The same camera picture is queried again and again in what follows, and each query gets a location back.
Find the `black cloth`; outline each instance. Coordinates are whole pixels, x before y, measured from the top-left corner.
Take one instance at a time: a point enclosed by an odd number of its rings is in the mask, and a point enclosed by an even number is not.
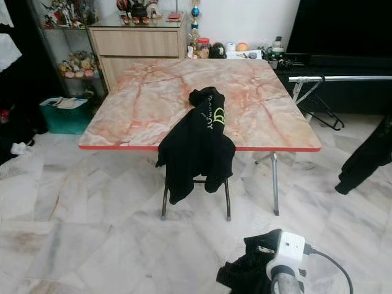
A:
[[[216,192],[232,173],[235,145],[223,134],[225,96],[216,88],[194,90],[195,108],[180,120],[159,145],[156,166],[166,165],[170,203],[184,199],[194,188],[193,178],[207,176],[205,189]]]
[[[371,136],[351,155],[335,189],[343,195],[359,186],[378,167],[392,162],[392,109]]]
[[[274,254],[261,252],[259,246],[276,251],[281,232],[278,229],[244,238],[245,255],[220,268],[216,281],[231,288],[232,294],[270,294],[271,281],[266,274],[266,266]]]

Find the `cabinet drawer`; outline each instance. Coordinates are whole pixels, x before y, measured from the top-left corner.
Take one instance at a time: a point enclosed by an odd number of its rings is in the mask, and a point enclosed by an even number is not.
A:
[[[177,57],[177,32],[93,31],[100,55]]]

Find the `marble-pattern tabletop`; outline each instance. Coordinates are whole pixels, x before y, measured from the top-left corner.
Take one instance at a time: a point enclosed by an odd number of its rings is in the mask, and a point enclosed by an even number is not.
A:
[[[81,137],[81,149],[155,150],[192,108],[189,93],[225,96],[225,134],[241,151],[319,151],[321,143],[262,60],[135,59]]]

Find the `black tv stand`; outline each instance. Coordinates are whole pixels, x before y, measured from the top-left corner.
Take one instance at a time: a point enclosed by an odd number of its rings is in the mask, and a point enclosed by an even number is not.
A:
[[[275,70],[286,90],[292,94],[295,83],[289,77],[331,75],[392,75],[392,68],[295,66],[291,70]],[[303,91],[311,88],[308,83]],[[337,81],[324,83],[317,94],[336,113],[383,114],[385,106],[392,104],[392,81]],[[314,106],[314,112],[323,111]]]

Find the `clothes drying rack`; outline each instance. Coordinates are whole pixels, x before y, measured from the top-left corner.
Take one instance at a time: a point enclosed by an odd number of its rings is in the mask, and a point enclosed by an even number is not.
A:
[[[390,75],[338,75],[338,76],[331,76],[331,77],[324,77],[323,75],[318,76],[318,77],[290,77],[288,78],[289,83],[296,83],[294,90],[293,90],[293,99],[294,102],[298,105],[305,99],[307,99],[314,91],[322,84],[328,81],[392,81],[392,76]],[[305,83],[315,83],[315,85],[308,90],[305,94],[300,96],[302,86]],[[344,127],[343,121],[335,114],[335,112],[330,109],[330,107],[321,99],[317,94],[314,95],[318,102],[322,104],[325,107],[326,113],[330,117],[335,118],[335,122],[333,125],[327,123],[324,121],[322,118],[319,118],[318,116],[314,115],[313,112],[306,110],[303,107],[300,107],[298,105],[298,108],[301,109],[302,111],[306,112],[308,116],[311,116],[322,123],[326,124],[328,127],[334,129],[334,130],[341,130],[341,128]]]

